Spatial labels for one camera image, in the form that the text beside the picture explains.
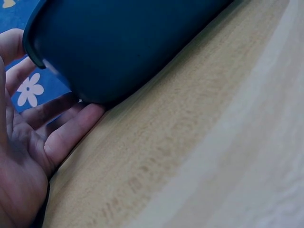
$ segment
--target blue fabric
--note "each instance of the blue fabric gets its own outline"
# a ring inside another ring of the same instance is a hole
[[[12,28],[24,29],[37,3],[38,0],[0,0],[0,32],[4,32]],[[11,65],[7,67],[7,69],[17,64],[19,61],[20,60],[14,61]],[[41,85],[43,87],[42,94],[42,91],[39,91],[39,93],[37,93],[38,95],[34,94],[37,99],[37,105],[45,103],[70,91],[48,69],[36,69],[35,72],[29,76],[30,80],[35,73],[38,73],[35,75],[36,79],[39,78],[39,80],[35,84]],[[23,102],[20,102],[19,104],[21,105],[18,105],[18,99],[20,99],[19,97],[22,96],[22,98],[25,99],[26,97],[24,97],[24,95],[27,95],[27,93],[25,92],[22,94],[22,92],[16,92],[16,94],[12,97],[13,103],[18,112],[31,108],[33,103],[35,104],[35,102],[32,101],[31,105],[29,100],[26,99],[25,104],[23,104]]]

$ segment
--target white flower print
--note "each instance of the white flower print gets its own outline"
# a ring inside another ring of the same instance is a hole
[[[40,79],[40,74],[35,73],[31,79],[27,78],[21,84],[18,92],[21,92],[17,104],[18,106],[23,106],[25,102],[28,100],[29,104],[32,107],[36,107],[38,102],[35,95],[41,95],[44,92],[44,88],[42,85],[36,84]]]

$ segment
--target wood grain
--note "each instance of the wood grain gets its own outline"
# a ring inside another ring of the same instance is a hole
[[[44,227],[302,227],[303,12],[233,3],[77,146]]]

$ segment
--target dark blue container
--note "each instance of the dark blue container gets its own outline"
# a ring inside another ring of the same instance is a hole
[[[130,96],[232,0],[42,0],[23,45],[83,101]]]

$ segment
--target container rim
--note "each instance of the container rim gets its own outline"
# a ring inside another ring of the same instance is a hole
[[[40,0],[36,7],[34,8],[33,12],[31,13],[24,32],[23,32],[23,38],[22,38],[22,45],[25,53],[28,55],[28,57],[34,62],[37,67],[41,69],[45,69],[46,66],[43,64],[43,61],[38,56],[38,54],[35,52],[35,49],[31,46],[29,41],[29,36],[31,33],[31,29],[33,28],[33,24],[35,23],[38,14],[41,12],[41,9],[45,6],[45,4],[48,2],[48,0]]]

